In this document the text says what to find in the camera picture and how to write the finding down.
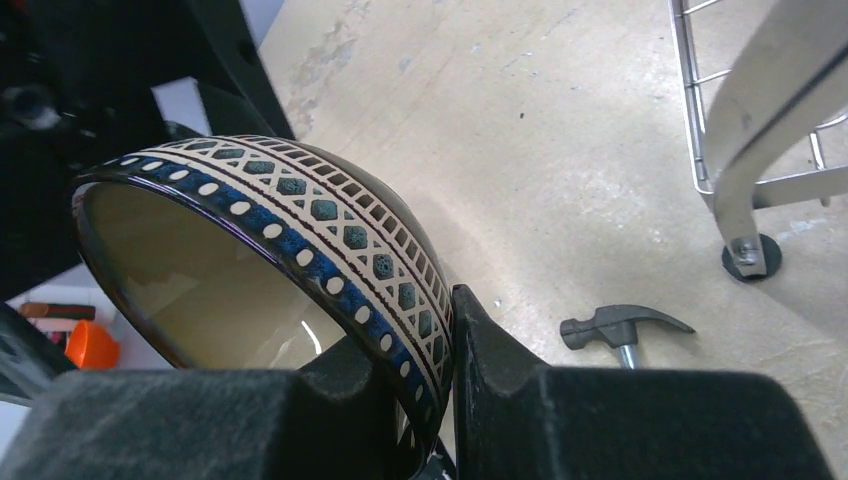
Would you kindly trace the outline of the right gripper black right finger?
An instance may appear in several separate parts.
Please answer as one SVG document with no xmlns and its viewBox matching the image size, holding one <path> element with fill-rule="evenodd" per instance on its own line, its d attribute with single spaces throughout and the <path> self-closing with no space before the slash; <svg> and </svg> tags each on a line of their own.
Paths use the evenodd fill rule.
<svg viewBox="0 0 848 480">
<path fill-rule="evenodd" d="M 829 479 L 773 379 L 709 370 L 553 366 L 452 292 L 462 479 Z"/>
</svg>

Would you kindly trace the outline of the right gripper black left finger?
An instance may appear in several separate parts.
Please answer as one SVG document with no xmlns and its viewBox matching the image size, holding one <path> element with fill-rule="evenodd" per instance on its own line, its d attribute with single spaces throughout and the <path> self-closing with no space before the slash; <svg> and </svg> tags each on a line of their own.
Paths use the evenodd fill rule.
<svg viewBox="0 0 848 480">
<path fill-rule="evenodd" d="M 394 413 L 350 339 L 296 371 L 77 371 L 36 399 L 1 475 L 391 479 Z"/>
</svg>

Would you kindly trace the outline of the dark brown glazed bowl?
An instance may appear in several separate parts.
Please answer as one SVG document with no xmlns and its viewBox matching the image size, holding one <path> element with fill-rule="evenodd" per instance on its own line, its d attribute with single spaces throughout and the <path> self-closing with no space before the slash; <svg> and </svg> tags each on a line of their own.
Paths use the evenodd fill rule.
<svg viewBox="0 0 848 480">
<path fill-rule="evenodd" d="M 91 275 L 171 365 L 302 367 L 350 340 L 391 387 L 397 471 L 424 468 L 451 390 L 451 293 L 384 182 L 294 140 L 204 136 L 94 166 L 69 200 Z"/>
</svg>

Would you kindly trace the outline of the stainless steel dish rack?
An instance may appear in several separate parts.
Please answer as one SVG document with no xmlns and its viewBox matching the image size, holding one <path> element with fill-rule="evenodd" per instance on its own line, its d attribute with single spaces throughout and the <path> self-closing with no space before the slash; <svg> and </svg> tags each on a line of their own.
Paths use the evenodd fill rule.
<svg viewBox="0 0 848 480">
<path fill-rule="evenodd" d="M 758 229 L 757 210 L 828 204 L 847 191 L 846 167 L 827 164 L 819 139 L 847 119 L 847 5 L 774 3 L 731 67 L 713 74 L 719 88 L 711 103 L 692 25 L 707 8 L 669 5 L 691 173 L 722 237 L 724 269 L 754 282 L 774 276 L 783 258 Z"/>
</svg>

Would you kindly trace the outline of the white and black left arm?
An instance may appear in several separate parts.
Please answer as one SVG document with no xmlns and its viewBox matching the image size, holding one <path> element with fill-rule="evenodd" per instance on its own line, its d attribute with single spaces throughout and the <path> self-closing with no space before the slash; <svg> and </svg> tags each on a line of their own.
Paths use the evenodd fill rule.
<svg viewBox="0 0 848 480">
<path fill-rule="evenodd" d="M 209 134 L 293 137 L 259 55 L 278 1 L 1 5 L 1 297 L 79 264 L 79 172 Z"/>
</svg>

